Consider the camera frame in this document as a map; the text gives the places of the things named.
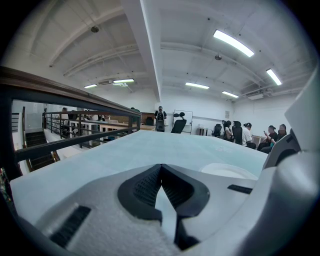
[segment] black rubber pad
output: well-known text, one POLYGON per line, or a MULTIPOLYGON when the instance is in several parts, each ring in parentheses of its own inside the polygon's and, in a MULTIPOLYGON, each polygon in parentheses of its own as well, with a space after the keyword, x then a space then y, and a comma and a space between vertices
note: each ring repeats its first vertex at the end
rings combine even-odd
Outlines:
POLYGON ((80 205, 66 219, 62 226, 51 235, 50 240, 65 248, 81 224, 84 222, 90 211, 90 208, 80 205))
POLYGON ((238 191, 241 193, 245 193, 245 194, 250 194, 252 191, 252 188, 250 188, 250 187, 238 186, 238 185, 234 185, 234 184, 228 186, 228 189, 238 191))

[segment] light blue tabletop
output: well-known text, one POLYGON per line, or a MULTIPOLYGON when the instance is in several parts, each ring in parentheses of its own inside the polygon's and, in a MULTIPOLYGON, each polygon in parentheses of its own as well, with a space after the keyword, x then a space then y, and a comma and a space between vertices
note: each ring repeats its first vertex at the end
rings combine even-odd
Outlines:
POLYGON ((199 171, 211 163, 259 177, 267 156, 220 138, 140 130, 14 179, 11 189, 18 214, 35 224, 54 204, 101 177, 154 164, 199 171))

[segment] black pants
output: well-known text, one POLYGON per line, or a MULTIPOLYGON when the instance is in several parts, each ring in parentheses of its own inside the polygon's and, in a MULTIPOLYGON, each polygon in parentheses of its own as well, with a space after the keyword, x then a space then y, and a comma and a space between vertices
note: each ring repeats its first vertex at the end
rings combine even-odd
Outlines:
POLYGON ((257 145, 256 145, 255 143, 253 143, 253 142, 248 142, 248 143, 246 144, 246 147, 255 150, 256 147, 257 147, 257 145))
POLYGON ((261 152, 269 154, 272 150, 272 146, 265 146, 261 149, 261 152))
POLYGON ((270 146, 270 143, 268 143, 268 142, 261 142, 256 150, 261 151, 262 148, 264 148, 264 147, 269 147, 269 146, 270 146))

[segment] staircase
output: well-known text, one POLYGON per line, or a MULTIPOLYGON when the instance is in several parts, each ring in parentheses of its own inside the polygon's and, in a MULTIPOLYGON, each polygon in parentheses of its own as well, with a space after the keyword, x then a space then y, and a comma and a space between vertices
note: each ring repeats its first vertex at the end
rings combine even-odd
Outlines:
MULTIPOLYGON (((26 133, 25 140, 27 148, 47 143, 46 136, 43 131, 26 133)), ((53 164, 54 162, 55 160, 51 153, 30 159, 32 171, 53 164)))

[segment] whiteboard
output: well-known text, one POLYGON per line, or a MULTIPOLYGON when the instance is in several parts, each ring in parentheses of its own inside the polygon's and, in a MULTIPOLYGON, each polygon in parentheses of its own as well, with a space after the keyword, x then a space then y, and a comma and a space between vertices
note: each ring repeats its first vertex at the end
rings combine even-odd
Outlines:
MULTIPOLYGON (((191 128, 192 128, 192 114, 193 112, 191 111, 184 111, 184 110, 174 110, 174 114, 180 114, 180 112, 184 113, 184 119, 186 120, 185 127, 182 130, 185 133, 191 133, 191 128)), ((173 124, 175 124, 176 120, 182 120, 180 116, 178 117, 173 117, 173 124)))

